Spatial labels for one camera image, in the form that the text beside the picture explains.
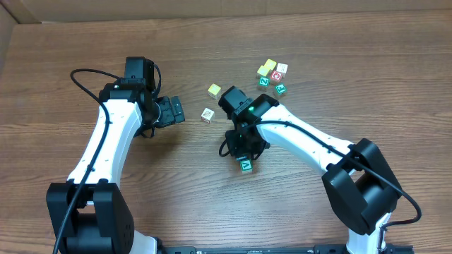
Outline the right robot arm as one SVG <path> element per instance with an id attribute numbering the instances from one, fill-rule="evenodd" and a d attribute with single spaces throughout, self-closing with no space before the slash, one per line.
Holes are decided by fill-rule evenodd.
<path id="1" fill-rule="evenodd" d="M 370 140 L 354 144 L 298 119 L 277 99 L 247 97 L 232 86 L 218 102 L 234 128 L 221 145 L 243 162 L 280 146 L 321 175 L 332 210 L 349 229 L 349 253 L 383 253 L 383 225 L 396 208 L 401 186 L 380 149 Z"/>

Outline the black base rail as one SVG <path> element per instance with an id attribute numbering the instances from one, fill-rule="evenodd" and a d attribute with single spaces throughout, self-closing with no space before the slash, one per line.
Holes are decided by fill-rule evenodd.
<path id="1" fill-rule="evenodd" d="M 345 245 L 317 245 L 303 248 L 195 248 L 162 247 L 158 254 L 346 254 Z"/>

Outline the green block right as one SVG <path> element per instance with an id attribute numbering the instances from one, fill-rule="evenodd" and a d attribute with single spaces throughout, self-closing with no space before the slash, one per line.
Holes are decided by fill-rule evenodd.
<path id="1" fill-rule="evenodd" d="M 276 98 L 280 99 L 281 97 L 284 97 L 287 94 L 287 87 L 283 83 L 277 84 L 273 88 L 273 94 L 275 95 Z"/>

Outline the lone yellow block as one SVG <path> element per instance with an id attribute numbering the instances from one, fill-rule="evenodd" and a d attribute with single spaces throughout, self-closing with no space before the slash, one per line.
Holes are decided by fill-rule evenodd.
<path id="1" fill-rule="evenodd" d="M 213 83 L 208 88 L 208 95 L 211 96 L 212 98 L 218 99 L 220 94 L 221 94 L 221 87 L 219 85 L 216 85 L 215 83 Z"/>

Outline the red block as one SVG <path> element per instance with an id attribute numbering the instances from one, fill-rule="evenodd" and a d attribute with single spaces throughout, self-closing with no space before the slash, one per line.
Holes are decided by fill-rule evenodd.
<path id="1" fill-rule="evenodd" d="M 283 74 L 281 72 L 278 71 L 273 71 L 270 75 L 270 83 L 273 85 L 277 85 L 281 82 L 283 78 Z"/>

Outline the green block letter V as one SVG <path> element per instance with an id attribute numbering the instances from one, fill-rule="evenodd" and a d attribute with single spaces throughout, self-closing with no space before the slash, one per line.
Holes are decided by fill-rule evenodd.
<path id="1" fill-rule="evenodd" d="M 243 174 L 248 174 L 253 171 L 253 165 L 250 159 L 243 159 L 240 161 L 240 168 Z"/>

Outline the yellow block upper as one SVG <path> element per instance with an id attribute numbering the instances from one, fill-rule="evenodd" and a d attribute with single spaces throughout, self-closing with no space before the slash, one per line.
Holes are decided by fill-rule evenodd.
<path id="1" fill-rule="evenodd" d="M 277 62 L 272 60 L 272 59 L 267 59 L 267 61 L 265 62 L 264 66 L 272 71 L 277 66 Z"/>

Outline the white leaf block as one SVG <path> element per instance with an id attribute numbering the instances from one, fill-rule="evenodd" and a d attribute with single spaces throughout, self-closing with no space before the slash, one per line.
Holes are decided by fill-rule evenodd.
<path id="1" fill-rule="evenodd" d="M 212 123 L 215 118 L 215 112 L 209 108 L 205 108 L 201 114 L 201 120 L 206 123 Z"/>

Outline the white block top right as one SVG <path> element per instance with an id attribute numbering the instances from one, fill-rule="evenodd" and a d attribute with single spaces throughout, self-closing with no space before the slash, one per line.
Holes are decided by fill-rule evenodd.
<path id="1" fill-rule="evenodd" d="M 281 73 L 282 77 L 285 78 L 287 74 L 288 65 L 285 63 L 278 63 L 276 66 L 276 71 Z"/>

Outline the cardboard box wall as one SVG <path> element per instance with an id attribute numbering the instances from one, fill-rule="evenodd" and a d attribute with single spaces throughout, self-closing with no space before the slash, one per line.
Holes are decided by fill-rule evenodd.
<path id="1" fill-rule="evenodd" d="M 8 61 L 163 68 L 450 71 L 450 1 L 3 1 L 18 21 Z"/>

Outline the yellow block lower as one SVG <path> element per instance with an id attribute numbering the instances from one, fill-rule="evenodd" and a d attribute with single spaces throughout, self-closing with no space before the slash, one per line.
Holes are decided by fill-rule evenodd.
<path id="1" fill-rule="evenodd" d="M 269 67 L 260 66 L 256 72 L 256 76 L 257 76 L 257 78 L 267 77 L 270 72 L 271 72 L 271 69 Z"/>

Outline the green block letter Z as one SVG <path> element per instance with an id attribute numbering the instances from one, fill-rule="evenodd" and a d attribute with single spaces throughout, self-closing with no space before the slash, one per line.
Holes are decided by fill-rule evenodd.
<path id="1" fill-rule="evenodd" d="M 269 87 L 270 80 L 267 77 L 261 76 L 258 80 L 257 89 L 261 91 L 266 91 Z"/>

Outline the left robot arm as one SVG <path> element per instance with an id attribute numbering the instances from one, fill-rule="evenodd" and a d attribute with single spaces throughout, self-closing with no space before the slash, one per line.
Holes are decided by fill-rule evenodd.
<path id="1" fill-rule="evenodd" d="M 130 56 L 94 96 L 99 114 L 93 134 L 64 183 L 51 183 L 47 208 L 54 253 L 164 253 L 161 240 L 138 232 L 119 189 L 131 141 L 146 131 L 185 120 L 177 96 L 160 96 L 161 72 L 144 56 Z"/>

